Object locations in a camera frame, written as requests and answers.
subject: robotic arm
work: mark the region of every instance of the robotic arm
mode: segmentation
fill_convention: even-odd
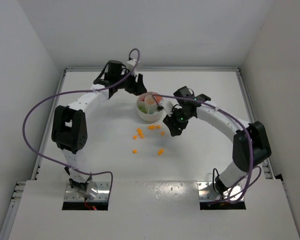
[[[120,61],[110,60],[94,80],[91,90],[68,106],[57,106],[54,111],[52,125],[52,141],[54,141],[65,156],[71,169],[65,167],[72,188],[84,198],[94,198],[94,183],[92,177],[78,173],[74,169],[85,170],[86,158],[83,148],[88,139],[87,122],[89,115],[104,101],[110,99],[118,89],[125,89],[136,96],[147,92],[143,84],[143,75],[131,72],[125,81],[115,87],[98,91],[104,87],[113,86],[134,69],[137,60],[129,59],[124,65]]]
[[[177,97],[178,108],[176,106],[171,107],[172,104],[168,104],[165,99],[159,103],[159,108],[164,108],[167,112],[167,116],[163,122],[169,128],[172,136],[181,135],[182,131],[187,127],[189,119],[195,117],[211,124],[226,135],[233,143],[233,162],[216,177],[216,191],[210,190],[210,193],[213,193],[213,197],[216,199],[249,171],[249,144],[247,136],[238,123],[219,112],[217,107],[216,109],[212,109],[198,102],[186,100],[192,99],[206,102],[211,100],[210,97],[204,94],[195,96],[186,86],[178,89],[173,95]],[[239,121],[246,127],[252,139],[253,167],[255,167],[272,153],[265,126],[259,121],[254,123],[249,123],[241,119]]]

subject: wall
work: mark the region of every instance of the wall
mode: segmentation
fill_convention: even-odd
[[[61,67],[240,66],[273,0],[18,0]]]
[[[300,233],[300,0],[278,0],[243,66]]]
[[[36,156],[22,138],[27,111],[55,92],[62,71],[44,46],[16,0],[0,0],[0,230],[16,181],[31,177]],[[27,125],[27,135],[40,146],[48,104]]]

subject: white wall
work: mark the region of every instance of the white wall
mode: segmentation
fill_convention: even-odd
[[[278,0],[243,67],[300,232],[300,0]]]
[[[62,67],[240,66],[273,0],[18,0]]]
[[[36,159],[23,141],[24,116],[55,92],[61,73],[18,2],[0,0],[0,230],[16,181],[31,177]],[[35,112],[27,126],[27,135],[37,148],[48,105]]]

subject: table surface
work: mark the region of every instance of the table surface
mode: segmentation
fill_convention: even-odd
[[[142,73],[148,91],[172,95],[187,85],[248,120],[235,72]],[[87,89],[97,75],[68,72],[62,92]],[[79,96],[62,96],[58,104],[67,105]],[[114,174],[109,210],[62,211],[68,176],[62,166],[43,160],[38,179],[26,183],[10,240],[299,239],[279,180],[261,177],[245,195],[246,210],[200,210],[196,182],[211,181],[213,168],[221,172],[227,167],[231,141],[198,119],[191,119],[181,136],[171,137],[161,120],[156,123],[161,130],[147,130],[148,124],[137,116],[136,99],[119,91],[87,120],[86,164],[92,172]],[[137,128],[146,133],[144,139],[132,139]],[[165,151],[158,156],[160,148]],[[50,135],[44,154],[65,161]],[[109,176],[94,180],[108,181]]]

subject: small orange object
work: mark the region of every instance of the small orange object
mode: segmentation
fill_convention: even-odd
[[[164,149],[163,148],[161,148],[159,151],[158,151],[158,155],[161,155],[161,154],[163,154],[164,153]]]

